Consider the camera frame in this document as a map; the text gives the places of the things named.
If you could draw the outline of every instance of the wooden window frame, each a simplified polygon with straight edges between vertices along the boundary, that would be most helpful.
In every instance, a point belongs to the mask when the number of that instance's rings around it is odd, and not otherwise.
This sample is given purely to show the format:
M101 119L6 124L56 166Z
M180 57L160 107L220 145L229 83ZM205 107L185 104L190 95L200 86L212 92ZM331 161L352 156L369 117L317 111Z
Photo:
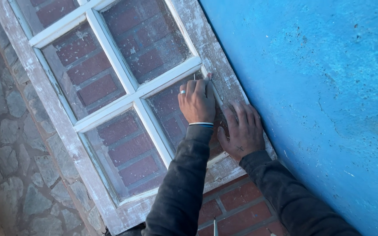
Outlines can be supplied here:
M248 102L197 0L164 0L193 57L138 86L132 75L123 69L126 62L98 12L115 1L78 0L78 8L33 36L16 1L0 0L1 24L112 235L145 220L158 188L119 201L101 173L84 132L133 107L168 168L173 151L145 98L201 70L204 76L207 72L214 73L214 95L218 105L230 98ZM90 24L127 94L77 121L40 49L84 21ZM275 159L276 154L265 133L264 137L267 151ZM245 174L225 152L210 160L207 168L204 192Z

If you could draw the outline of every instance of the dirty glass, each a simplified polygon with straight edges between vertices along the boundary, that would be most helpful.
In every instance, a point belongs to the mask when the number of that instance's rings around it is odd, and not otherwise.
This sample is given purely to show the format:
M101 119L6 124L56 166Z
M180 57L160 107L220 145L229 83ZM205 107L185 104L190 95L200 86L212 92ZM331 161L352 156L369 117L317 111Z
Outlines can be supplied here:
M76 0L17 0L17 4L33 35L79 7Z
M77 120L126 94L88 22L42 52Z
M179 142L185 137L189 125L179 108L177 95L180 85L187 83L194 77L195 79L203 78L202 73L198 71L147 99L174 152L176 152ZM217 104L215 105L215 113L214 133L210 141L210 159L223 152L217 138L218 127L222 126L228 134L226 119Z
M139 84L191 56L163 0L122 0L102 11L106 25Z
M85 136L121 200L154 189L163 181L167 169L134 109Z

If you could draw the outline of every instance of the dirty hand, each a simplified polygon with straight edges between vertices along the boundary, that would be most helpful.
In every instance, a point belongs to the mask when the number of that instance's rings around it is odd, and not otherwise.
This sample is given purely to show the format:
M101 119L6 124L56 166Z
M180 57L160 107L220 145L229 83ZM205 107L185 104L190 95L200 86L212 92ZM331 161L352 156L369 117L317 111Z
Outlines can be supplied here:
M213 123L215 117L215 98L211 75L200 80L190 80L180 86L179 107L189 123L208 122Z
M218 128L218 140L224 151L240 162L247 154L265 149L263 128L260 116L252 105L243 101L229 100L237 113L239 122L227 105L222 106L228 124L230 140L227 139L223 127Z

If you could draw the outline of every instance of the blue painted wall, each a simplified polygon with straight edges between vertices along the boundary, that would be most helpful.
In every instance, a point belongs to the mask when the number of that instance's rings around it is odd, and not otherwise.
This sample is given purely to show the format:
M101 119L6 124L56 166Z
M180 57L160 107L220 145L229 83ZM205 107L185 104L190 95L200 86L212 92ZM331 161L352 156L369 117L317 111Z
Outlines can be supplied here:
M199 0L279 158L378 236L378 0Z

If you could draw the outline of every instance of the sleeve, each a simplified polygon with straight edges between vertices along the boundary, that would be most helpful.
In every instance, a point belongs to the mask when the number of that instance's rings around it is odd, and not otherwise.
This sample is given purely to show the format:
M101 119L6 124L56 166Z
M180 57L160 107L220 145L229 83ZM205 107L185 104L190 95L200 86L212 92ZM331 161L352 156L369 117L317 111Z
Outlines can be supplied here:
M202 206L211 128L189 126L170 162L142 235L196 235Z
M295 235L359 236L357 230L304 185L265 150L242 158L240 166L270 201L288 232Z

